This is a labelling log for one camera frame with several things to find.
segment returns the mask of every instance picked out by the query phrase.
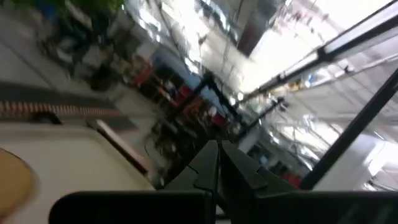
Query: equipment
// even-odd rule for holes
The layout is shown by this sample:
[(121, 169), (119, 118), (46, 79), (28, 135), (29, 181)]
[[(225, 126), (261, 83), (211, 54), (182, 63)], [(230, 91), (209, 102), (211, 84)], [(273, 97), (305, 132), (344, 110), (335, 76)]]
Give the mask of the equipment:
[[(170, 153), (169, 160), (172, 162), (171, 168), (168, 170), (165, 176), (165, 183), (169, 183), (174, 179), (185, 166), (197, 155), (199, 150), (207, 143), (209, 139), (219, 139), (219, 131), (213, 131), (211, 128), (207, 130), (188, 128), (186, 125), (178, 120), (178, 115), (201, 93), (202, 89), (205, 87), (213, 90), (220, 103), (225, 106), (228, 111), (233, 115), (234, 120), (237, 121), (242, 129), (231, 139), (234, 143), (239, 144), (250, 131), (257, 126), (258, 121), (269, 114), (273, 109), (275, 109), (279, 104), (284, 102), (283, 98), (278, 98), (272, 102), (272, 106), (261, 113), (256, 119), (250, 124), (246, 124), (242, 121), (242, 116), (230, 105), (227, 98), (218, 89), (216, 83), (214, 82), (214, 76), (211, 72), (204, 74), (201, 83), (193, 90), (191, 95), (189, 95), (181, 104), (168, 116), (165, 120), (160, 120), (153, 128), (152, 132), (156, 133), (158, 138), (155, 140), (155, 147), (169, 147), (165, 142), (171, 143), (177, 149), (175, 152)], [(222, 139), (228, 138), (227, 134), (223, 134)]]
[(298, 191), (230, 142), (210, 141), (165, 190), (71, 194), (49, 223), (212, 224), (220, 200), (232, 224), (398, 221), (396, 193)]

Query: red chair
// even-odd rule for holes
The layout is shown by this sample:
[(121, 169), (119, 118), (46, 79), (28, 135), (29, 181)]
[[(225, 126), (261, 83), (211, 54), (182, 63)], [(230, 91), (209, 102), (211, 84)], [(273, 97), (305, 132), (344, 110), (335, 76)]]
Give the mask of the red chair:
[(221, 115), (219, 112), (217, 112), (217, 114), (214, 115), (212, 122), (213, 122), (213, 124), (215, 124), (219, 127), (223, 127), (225, 125), (225, 123), (227, 122), (227, 120), (226, 120), (226, 118), (224, 118), (223, 115)]

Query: floor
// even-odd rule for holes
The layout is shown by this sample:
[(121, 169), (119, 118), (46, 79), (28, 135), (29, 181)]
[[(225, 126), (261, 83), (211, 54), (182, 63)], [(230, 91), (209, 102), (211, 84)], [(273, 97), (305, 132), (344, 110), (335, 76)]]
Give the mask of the floor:
[(121, 85), (106, 93), (95, 93), (85, 82), (69, 79), (62, 67), (41, 55), (31, 20), (31, 14), (15, 11), (10, 5), (0, 9), (0, 82), (111, 100), (138, 127), (135, 131), (119, 133), (120, 136), (154, 166), (164, 166), (164, 159), (147, 138), (156, 121), (156, 106)]

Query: tan disc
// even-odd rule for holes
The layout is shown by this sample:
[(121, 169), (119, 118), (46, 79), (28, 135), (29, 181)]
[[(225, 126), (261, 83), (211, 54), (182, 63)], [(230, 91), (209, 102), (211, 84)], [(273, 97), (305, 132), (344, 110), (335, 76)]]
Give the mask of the tan disc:
[(34, 189), (33, 173), (15, 155), (0, 149), (0, 217), (25, 202)]

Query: ceiling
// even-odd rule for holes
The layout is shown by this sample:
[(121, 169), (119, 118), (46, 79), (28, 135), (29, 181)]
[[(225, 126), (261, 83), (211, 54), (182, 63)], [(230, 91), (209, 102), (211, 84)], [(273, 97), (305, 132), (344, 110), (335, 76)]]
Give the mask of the ceiling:
[[(192, 0), (161, 0), (170, 10), (167, 12), (161, 10), (156, 0), (148, 0), (146, 3), (142, 0), (130, 0), (130, 5), (135, 5), (136, 12), (139, 14), (137, 7), (140, 4), (147, 4), (146, 11), (160, 23), (163, 30), (169, 28), (172, 37), (178, 43), (180, 52), (188, 56), (192, 56), (192, 60), (202, 63), (203, 66), (211, 70), (226, 86), (235, 92), (249, 92), (257, 88), (261, 82), (253, 82), (258, 77), (264, 77), (258, 62), (244, 56), (234, 44), (232, 44), (227, 36), (215, 26), (214, 21), (198, 16), (193, 8), (188, 5), (192, 4)], [(258, 0), (214, 0), (220, 7), (226, 9), (226, 13), (231, 21), (236, 24), (235, 27), (240, 32), (244, 29), (247, 21), (252, 14), (256, 13)], [(196, 37), (187, 35), (196, 32)], [(206, 39), (201, 46), (196, 46), (199, 37), (206, 35)], [(177, 49), (171, 38), (162, 38), (162, 44), (168, 46), (176, 54)], [(270, 79), (272, 76), (264, 78), (262, 82)]]
[[(162, 0), (162, 2), (168, 4), (174, 11), (182, 15), (178, 7), (175, 6), (176, 1), (178, 0)], [(295, 2), (295, 7), (310, 8), (311, 10), (309, 13), (321, 16), (325, 15), (324, 11), (328, 9), (328, 4), (326, 4), (325, 1), (326, 0), (319, 0), (319, 5), (317, 3), (314, 4), (313, 0), (295, 0), (293, 2)], [(233, 14), (238, 10), (240, 0), (229, 0), (228, 3), (229, 11)], [(236, 21), (237, 24), (240, 22), (244, 24), (245, 19), (247, 21), (249, 17), (248, 15), (255, 10), (254, 6), (256, 5), (256, 0), (244, 0), (243, 3), (240, 12), (241, 18), (238, 18)], [(351, 12), (352, 15), (352, 9), (348, 6), (349, 4), (347, 4), (347, 8), (345, 9), (346, 12), (342, 11), (340, 14)], [(338, 10), (334, 12), (331, 10), (330, 15), (326, 19), (329, 26), (328, 31), (322, 32), (329, 33), (327, 39), (334, 37), (347, 28), (341, 26), (341, 20), (333, 20), (338, 13)], [(153, 4), (152, 15), (159, 21), (163, 21), (163, 18), (159, 16), (159, 8)], [(168, 16), (165, 16), (165, 18), (167, 20), (167, 26), (169, 26), (171, 30), (170, 33), (172, 33), (176, 42), (179, 44), (185, 43), (180, 50), (182, 49), (183, 53), (190, 55), (189, 49), (192, 47), (192, 42), (187, 44), (187, 35), (182, 29), (189, 27), (189, 24), (183, 24), (181, 22), (176, 23), (175, 20)], [(354, 23), (356, 20), (360, 21), (362, 18), (362, 14), (357, 14), (356, 18), (352, 18), (350, 23)], [(262, 40), (263, 42), (267, 42), (265, 50), (262, 49), (265, 55), (255, 59), (247, 58), (241, 54), (235, 46), (230, 44), (226, 36), (219, 29), (214, 27), (211, 21), (199, 17), (197, 23), (194, 25), (195, 26), (191, 25), (194, 30), (206, 30), (204, 33), (207, 38), (202, 45), (198, 46), (200, 51), (194, 52), (196, 57), (192, 57), (195, 58), (193, 60), (198, 60), (205, 67), (212, 70), (222, 82), (226, 83), (235, 91), (252, 91), (268, 79), (277, 75), (280, 72), (279, 70), (283, 69), (284, 65), (280, 65), (280, 68), (274, 69), (270, 69), (270, 67), (275, 66), (278, 61), (285, 59), (286, 56), (284, 55), (295, 53), (295, 46), (299, 45), (297, 43), (292, 44), (288, 49), (281, 50), (280, 47), (276, 46), (286, 45), (286, 42), (280, 42), (279, 40), (280, 43), (277, 45), (275, 39)], [(264, 37), (271, 34), (274, 35), (279, 31), (280, 30), (270, 30)], [(176, 51), (174, 43), (165, 41), (163, 44), (168, 45), (170, 49)], [(311, 51), (311, 49), (317, 45), (318, 44), (310, 46), (308, 51)], [(283, 124), (283, 126), (289, 127), (303, 124), (304, 118), (311, 116), (313, 122), (318, 123), (320, 127), (315, 129), (311, 135), (315, 136), (316, 139), (323, 143), (323, 147), (316, 147), (312, 150), (314, 150), (315, 154), (319, 156), (322, 155), (375, 92), (377, 92), (383, 82), (387, 80), (396, 68), (398, 68), (398, 61), (395, 60), (395, 57), (393, 60), (389, 59), (385, 62), (383, 60), (395, 54), (398, 54), (398, 37), (394, 37), (361, 53), (345, 58), (340, 62), (323, 67), (321, 69), (324, 73), (323, 75), (326, 77), (329, 76), (327, 82), (306, 90), (283, 91), (286, 102), (289, 103), (288, 110), (286, 112), (276, 112), (272, 114), (272, 117), (268, 118), (268, 120), (277, 126)], [(349, 65), (354, 72), (345, 74), (343, 69), (347, 65)], [(377, 118), (368, 126), (366, 132), (368, 134), (382, 136), (382, 138), (391, 142), (398, 142), (398, 96), (394, 96), (383, 108)]]

